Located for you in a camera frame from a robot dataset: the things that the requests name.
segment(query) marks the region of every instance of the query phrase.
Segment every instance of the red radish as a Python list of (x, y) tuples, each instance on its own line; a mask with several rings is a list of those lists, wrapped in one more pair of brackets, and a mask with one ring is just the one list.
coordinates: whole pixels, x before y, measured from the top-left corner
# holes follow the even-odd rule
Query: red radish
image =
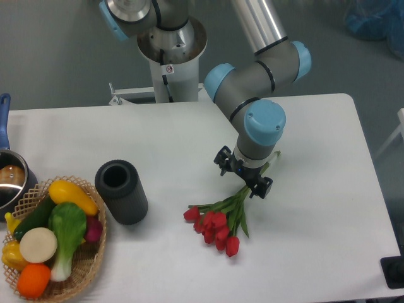
[(87, 229), (84, 235), (84, 240), (89, 243), (100, 240), (102, 234), (102, 224), (95, 217), (87, 216)]

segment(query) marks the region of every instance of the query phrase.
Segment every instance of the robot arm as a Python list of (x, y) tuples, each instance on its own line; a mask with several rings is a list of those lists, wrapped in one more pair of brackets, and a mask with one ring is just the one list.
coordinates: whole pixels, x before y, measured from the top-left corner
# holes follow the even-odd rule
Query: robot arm
[[(304, 76), (311, 57), (302, 43), (288, 40), (271, 0), (231, 3), (256, 60), (241, 70), (221, 64), (205, 79), (210, 98), (239, 133), (233, 153), (225, 146), (214, 162), (221, 175), (235, 172), (251, 196), (264, 198), (272, 180), (260, 171), (282, 136), (286, 115), (280, 105), (261, 98)], [(103, 0), (100, 9), (120, 40), (138, 36), (140, 51), (150, 61), (157, 103), (172, 102), (172, 96), (175, 102), (197, 99), (198, 69), (193, 76), (169, 78), (160, 68), (197, 60), (206, 47), (205, 29), (188, 16), (187, 0)]]
[(214, 162), (245, 180), (251, 197), (264, 198), (272, 185), (259, 172), (283, 133), (286, 115), (280, 105), (261, 99), (304, 76), (311, 67), (309, 51), (290, 42), (271, 0), (233, 0), (244, 33), (256, 56), (247, 68), (221, 64), (210, 71), (205, 88), (239, 133), (233, 153), (225, 146)]

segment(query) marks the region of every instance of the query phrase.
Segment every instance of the black cup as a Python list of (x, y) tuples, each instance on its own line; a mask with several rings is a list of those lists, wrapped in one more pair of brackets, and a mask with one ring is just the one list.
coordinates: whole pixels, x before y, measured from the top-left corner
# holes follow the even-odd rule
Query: black cup
[(120, 224), (135, 224), (146, 216), (146, 194), (138, 172), (129, 162), (113, 160), (101, 166), (95, 175), (95, 188)]

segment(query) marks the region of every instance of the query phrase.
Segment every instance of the tulip bouquet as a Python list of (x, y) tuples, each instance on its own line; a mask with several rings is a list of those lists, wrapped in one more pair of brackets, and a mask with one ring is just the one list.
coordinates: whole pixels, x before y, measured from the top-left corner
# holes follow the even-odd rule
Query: tulip bouquet
[[(272, 154), (263, 166), (261, 174), (279, 155), (280, 151)], [(189, 209), (184, 213), (184, 219), (194, 223), (195, 231), (203, 235), (205, 243), (215, 243), (219, 251), (226, 250), (226, 255), (232, 257), (239, 251), (238, 228), (241, 227), (249, 237), (244, 211), (244, 200), (249, 192), (250, 189), (245, 185), (235, 195), (223, 201), (205, 205), (188, 205)]]

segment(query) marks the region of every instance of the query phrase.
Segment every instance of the red tulip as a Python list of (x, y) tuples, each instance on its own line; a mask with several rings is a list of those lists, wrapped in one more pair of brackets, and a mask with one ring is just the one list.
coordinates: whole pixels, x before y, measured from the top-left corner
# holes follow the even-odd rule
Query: red tulip
[(234, 256), (239, 252), (240, 240), (237, 237), (229, 237), (226, 242), (226, 255)]
[(220, 227), (220, 229), (216, 230), (216, 241), (223, 241), (229, 235), (230, 229), (227, 225)]
[(215, 240), (213, 232), (212, 233), (205, 232), (205, 234), (203, 235), (203, 238), (204, 238), (206, 244), (211, 244)]
[(199, 218), (199, 219), (197, 219), (196, 221), (195, 221), (195, 223), (194, 223), (194, 229), (195, 229), (195, 231), (197, 232), (197, 233), (201, 233), (202, 232), (202, 228), (203, 228), (203, 225), (202, 225), (202, 223), (201, 223), (201, 219)]
[(215, 230), (214, 229), (207, 229), (207, 228), (204, 228), (204, 229), (202, 229), (202, 234), (203, 235), (208, 235), (209, 237), (210, 236), (214, 236), (215, 235)]
[(203, 224), (203, 226), (205, 226), (206, 229), (210, 229), (212, 227), (212, 218), (213, 218), (214, 214), (215, 213), (211, 210), (205, 214), (202, 224)]
[(226, 240), (227, 239), (225, 239), (224, 241), (216, 240), (216, 248), (218, 251), (224, 251), (224, 249), (226, 248)]
[(218, 229), (222, 226), (225, 226), (226, 224), (227, 224), (226, 214), (220, 211), (214, 214), (212, 218), (212, 225), (214, 228)]
[(192, 207), (184, 213), (184, 219), (187, 221), (195, 221), (199, 219), (201, 214), (197, 206)]

